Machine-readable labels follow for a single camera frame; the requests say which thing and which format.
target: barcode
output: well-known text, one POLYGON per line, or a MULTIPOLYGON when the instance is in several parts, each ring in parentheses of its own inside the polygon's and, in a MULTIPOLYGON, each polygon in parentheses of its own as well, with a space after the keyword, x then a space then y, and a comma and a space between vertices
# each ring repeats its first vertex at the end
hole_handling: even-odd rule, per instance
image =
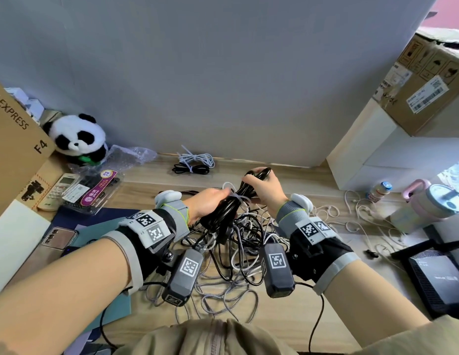
POLYGON ((443 88, 439 88, 439 89, 436 89, 430 96, 424 98, 418 105, 414 106, 412 108, 413 111, 416 111, 420 108, 422 108, 423 106, 427 105, 431 99, 433 99, 436 95, 440 94, 443 92, 443 88))

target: right hand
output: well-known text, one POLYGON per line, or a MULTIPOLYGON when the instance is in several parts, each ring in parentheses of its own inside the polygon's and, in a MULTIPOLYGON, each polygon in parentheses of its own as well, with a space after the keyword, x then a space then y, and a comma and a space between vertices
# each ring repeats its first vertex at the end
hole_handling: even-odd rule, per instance
MULTIPOLYGON (((254 168, 255 174, 261 172, 266 167, 254 168)), ((255 176, 246 174, 243 177, 243 182, 251 185, 259 198, 252 198, 251 201, 257 204, 268 206, 269 214, 275 218, 277 212, 289 199, 286 197, 279 179, 275 176, 274 171, 268 174, 265 180, 257 179, 255 176)))

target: smartphone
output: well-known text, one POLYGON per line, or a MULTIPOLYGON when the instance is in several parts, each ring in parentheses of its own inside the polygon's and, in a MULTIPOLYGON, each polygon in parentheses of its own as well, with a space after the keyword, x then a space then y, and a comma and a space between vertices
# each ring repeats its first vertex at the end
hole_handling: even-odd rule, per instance
POLYGON ((77 235, 78 231, 72 229, 61 227, 50 229, 4 288, 37 273, 40 269, 59 259, 64 249, 77 235))

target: water bottle lid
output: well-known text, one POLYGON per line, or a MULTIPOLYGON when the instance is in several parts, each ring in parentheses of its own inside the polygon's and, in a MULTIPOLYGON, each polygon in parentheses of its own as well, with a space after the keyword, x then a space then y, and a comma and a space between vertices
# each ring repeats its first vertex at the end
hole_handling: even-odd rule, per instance
POLYGON ((438 208, 459 213, 459 191, 442 184, 433 184, 426 189, 427 198, 438 208))
POLYGON ((387 191, 390 191, 392 189, 392 184, 389 182, 381 182, 381 187, 387 191))

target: left hand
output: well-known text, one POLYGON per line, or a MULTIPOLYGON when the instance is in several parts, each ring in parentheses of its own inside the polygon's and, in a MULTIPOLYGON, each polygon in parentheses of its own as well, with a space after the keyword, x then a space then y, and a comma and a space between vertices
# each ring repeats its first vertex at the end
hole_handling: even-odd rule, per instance
POLYGON ((218 204, 231 193, 231 189, 207 188, 183 202, 188 207, 188 224, 194 224, 197 220, 213 212, 218 204))

